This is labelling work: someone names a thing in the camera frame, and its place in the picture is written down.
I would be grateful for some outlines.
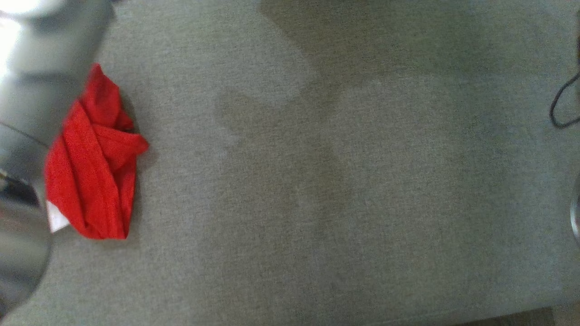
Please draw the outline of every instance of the black cable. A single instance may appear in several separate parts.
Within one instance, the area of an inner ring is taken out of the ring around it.
[[[572,77],[571,80],[569,80],[566,84],[564,84],[564,86],[562,86],[560,88],[560,90],[558,90],[556,97],[554,97],[554,101],[552,101],[552,105],[550,106],[550,121],[552,122],[552,125],[558,129],[568,128],[569,126],[571,126],[573,124],[577,124],[580,122],[580,117],[578,117],[576,119],[570,120],[570,121],[562,124],[556,120],[556,117],[554,117],[554,109],[556,108],[556,105],[558,104],[558,100],[560,100],[560,96],[562,96],[562,93],[564,93],[564,91],[568,87],[570,87],[572,84],[574,84],[579,79],[580,79],[580,71],[576,74],[576,76]]]

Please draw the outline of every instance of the gray couch cushion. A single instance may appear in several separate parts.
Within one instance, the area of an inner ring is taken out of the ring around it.
[[[546,111],[576,9],[121,2],[100,62],[151,143],[129,239],[57,233],[5,325],[436,325],[580,299],[580,132]]]

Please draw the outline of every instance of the metal object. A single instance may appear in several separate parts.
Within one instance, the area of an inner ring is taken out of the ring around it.
[[[578,55],[578,69],[580,70],[580,10],[577,13],[578,19],[578,35],[577,35],[577,55]],[[580,100],[580,88],[577,88],[578,100]],[[572,222],[572,231],[576,242],[580,245],[580,216],[578,209],[580,208],[580,175],[576,178],[574,184],[574,196],[572,197],[572,204],[570,205],[570,219]]]
[[[46,268],[44,160],[112,18],[108,0],[0,0],[0,317]]]

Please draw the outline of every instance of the red cloth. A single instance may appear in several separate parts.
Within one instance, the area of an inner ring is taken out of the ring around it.
[[[95,64],[45,168],[48,200],[87,238],[129,234],[137,155],[148,148],[131,129],[119,87]]]

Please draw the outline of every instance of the gray fabric surface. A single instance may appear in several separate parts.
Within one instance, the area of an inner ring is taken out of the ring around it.
[[[580,130],[547,119],[576,6],[120,3],[100,62],[151,143],[129,239],[57,233],[5,325],[444,325],[580,299]]]

